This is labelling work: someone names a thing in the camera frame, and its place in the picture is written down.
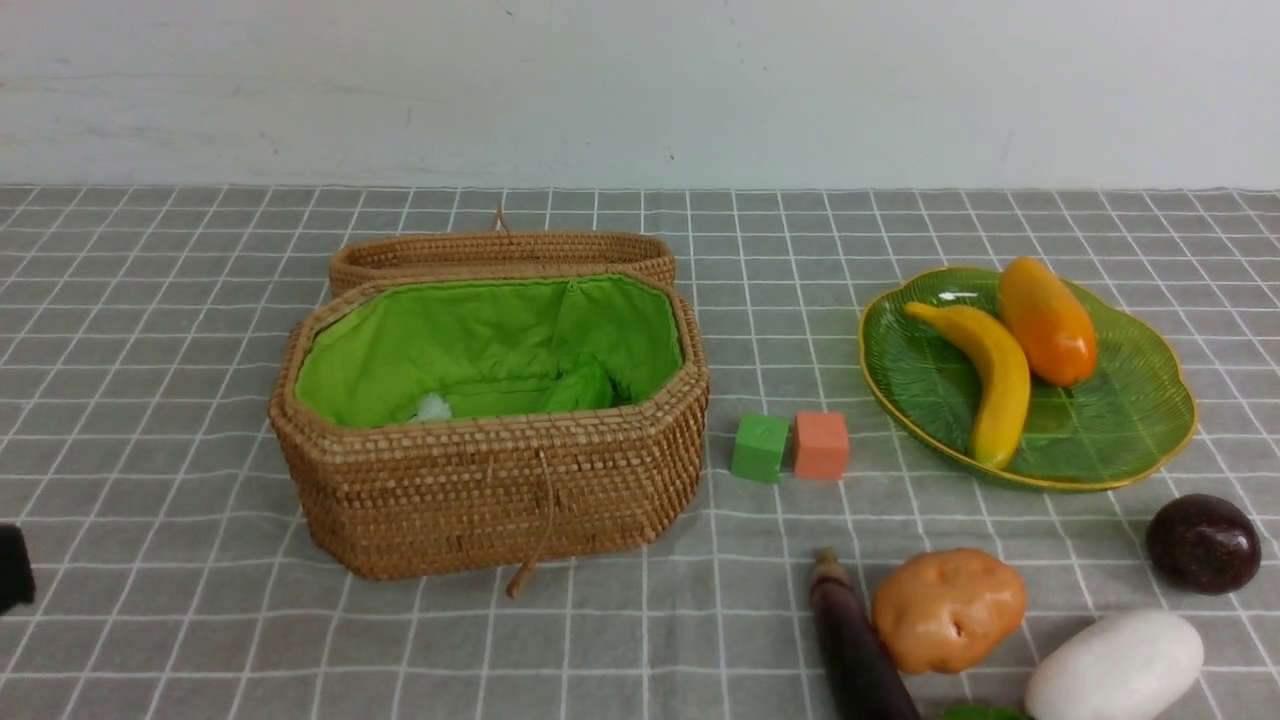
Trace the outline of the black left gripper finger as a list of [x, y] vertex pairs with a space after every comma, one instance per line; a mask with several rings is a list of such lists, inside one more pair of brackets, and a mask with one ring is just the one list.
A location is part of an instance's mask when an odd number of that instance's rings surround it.
[[0, 614], [4, 616], [36, 600], [35, 570], [22, 529], [0, 527]]

